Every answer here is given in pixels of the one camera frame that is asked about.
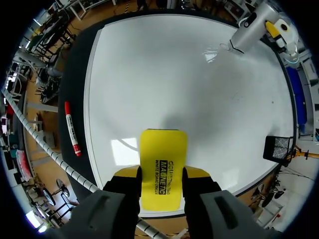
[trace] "metal basket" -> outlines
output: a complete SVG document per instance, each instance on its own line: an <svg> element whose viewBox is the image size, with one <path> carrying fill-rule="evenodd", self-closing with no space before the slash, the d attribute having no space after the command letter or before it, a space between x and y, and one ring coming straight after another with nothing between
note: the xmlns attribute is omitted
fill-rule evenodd
<svg viewBox="0 0 319 239"><path fill-rule="evenodd" d="M263 158L288 166L293 154L293 137L267 136Z"/></svg>

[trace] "wooden floor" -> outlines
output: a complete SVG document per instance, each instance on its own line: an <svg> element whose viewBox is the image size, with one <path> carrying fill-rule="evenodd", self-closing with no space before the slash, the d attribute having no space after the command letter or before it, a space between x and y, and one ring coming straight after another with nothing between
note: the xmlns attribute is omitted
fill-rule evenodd
<svg viewBox="0 0 319 239"><path fill-rule="evenodd" d="M156 7L156 1L155 0L147 0L148 4L150 5L150 8L157 8ZM71 24L69 25L69 29L72 33L78 34L81 30L100 22L106 18L113 17L115 15L124 14L126 10L127 2L119 3L116 6L113 6L112 2L109 1L105 4L102 4L100 6L97 6L93 9L91 9L85 17L82 19L82 21L79 21L77 18L74 18L71 21ZM135 0L132 0L129 3L128 12L130 11L136 11L137 10L137 4ZM218 12L219 17L224 18L226 20L233 20L233 18L226 12L226 11L219 11ZM33 103L39 103L39 96L35 95L36 86L33 82L29 82L27 85L27 101L33 102ZM58 120L57 120L57 114L56 113L50 113L50 112L39 112L36 109L28 108L27 109L27 119L33 120L36 114L41 114L43 118L43 127L45 131L53 132L55 137L55 143L56 148L55 151L59 152L59 139L58 139ZM27 134L27 147L29 152L36 151L36 143L33 140L33 138ZM40 160L43 157L46 157L47 155L44 152L38 152L33 153L31 155L31 161ZM57 190L57 185L55 183L56 179L61 179L68 187L68 189L71 192L70 200L75 201L76 196L72 190L72 187L70 185L70 182L68 180L68 177L66 173L53 161L49 161L47 163L41 164L34 168L34 171L38 174L41 181L45 184L46 188L50 192L54 192ZM273 175L268 176L264 183L267 185L269 181L272 179ZM246 192L245 194L241 195L239 199L246 204L247 206L251 205L253 201L251 200L251 196L254 193L255 188L251 189L250 191ZM55 200L57 202L57 205L53 208L58 208L63 204L63 201L59 195L55 196ZM70 218L70 213L68 213L65 216L65 220L67 221ZM154 219L154 220L148 220L150 224L161 230L165 234L175 234L180 231L182 231L184 228L187 228L187 222L185 217L180 218L172 218L172 219ZM136 238L141 238L140 236L145 235L140 230L137 229L136 231Z"/></svg>

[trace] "yellow whiteboard eraser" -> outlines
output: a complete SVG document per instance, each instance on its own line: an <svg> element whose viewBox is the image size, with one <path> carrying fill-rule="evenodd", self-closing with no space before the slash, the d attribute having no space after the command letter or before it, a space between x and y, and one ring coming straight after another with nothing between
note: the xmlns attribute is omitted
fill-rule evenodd
<svg viewBox="0 0 319 239"><path fill-rule="evenodd" d="M179 130L147 129L140 138L142 208L176 211L182 193L187 135Z"/></svg>

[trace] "blue panel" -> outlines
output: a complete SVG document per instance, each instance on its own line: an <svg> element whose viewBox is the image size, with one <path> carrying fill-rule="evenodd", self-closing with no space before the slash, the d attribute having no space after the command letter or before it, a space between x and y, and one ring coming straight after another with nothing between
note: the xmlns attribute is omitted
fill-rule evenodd
<svg viewBox="0 0 319 239"><path fill-rule="evenodd" d="M305 96L303 86L300 81L298 72L296 69L287 67L287 73L290 78L290 82L295 94L296 108L297 108L297 122L299 125L303 125L307 122L307 109L305 102Z"/></svg>

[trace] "pink object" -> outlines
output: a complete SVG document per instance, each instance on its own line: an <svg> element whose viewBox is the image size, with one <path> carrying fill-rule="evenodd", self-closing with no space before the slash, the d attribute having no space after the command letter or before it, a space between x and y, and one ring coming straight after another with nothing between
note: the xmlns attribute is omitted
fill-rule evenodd
<svg viewBox="0 0 319 239"><path fill-rule="evenodd" d="M17 150L15 155L22 178L27 182L32 178L32 175L30 172L29 162L25 156L25 152L23 150Z"/></svg>

